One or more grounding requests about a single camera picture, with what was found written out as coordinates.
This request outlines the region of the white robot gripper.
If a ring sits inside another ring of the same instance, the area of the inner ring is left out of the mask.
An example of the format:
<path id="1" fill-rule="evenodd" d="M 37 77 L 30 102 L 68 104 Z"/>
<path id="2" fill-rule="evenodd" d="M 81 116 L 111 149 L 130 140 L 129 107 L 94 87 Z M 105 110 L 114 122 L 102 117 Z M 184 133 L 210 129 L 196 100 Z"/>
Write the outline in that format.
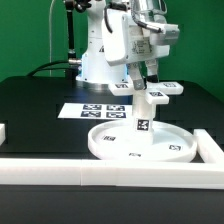
<path id="1" fill-rule="evenodd" d="M 145 83 L 137 63 L 146 61 L 147 81 L 158 83 L 158 62 L 156 58 L 169 55 L 168 45 L 151 45 L 141 27 L 137 26 L 129 13 L 118 10 L 107 10 L 107 20 L 112 32 L 109 32 L 105 20 L 102 20 L 102 38 L 105 59 L 110 66 L 129 64 L 128 74 L 135 90 L 143 90 Z"/>

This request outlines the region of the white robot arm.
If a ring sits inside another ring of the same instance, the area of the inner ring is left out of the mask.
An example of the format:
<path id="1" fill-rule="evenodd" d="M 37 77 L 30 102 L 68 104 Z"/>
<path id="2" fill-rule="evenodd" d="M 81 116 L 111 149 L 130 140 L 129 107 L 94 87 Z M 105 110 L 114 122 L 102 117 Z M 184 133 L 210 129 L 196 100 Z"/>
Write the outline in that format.
<path id="1" fill-rule="evenodd" d="M 88 47 L 78 82 L 95 90 L 158 79 L 158 60 L 169 55 L 178 28 L 168 24 L 163 0 L 89 0 Z"/>

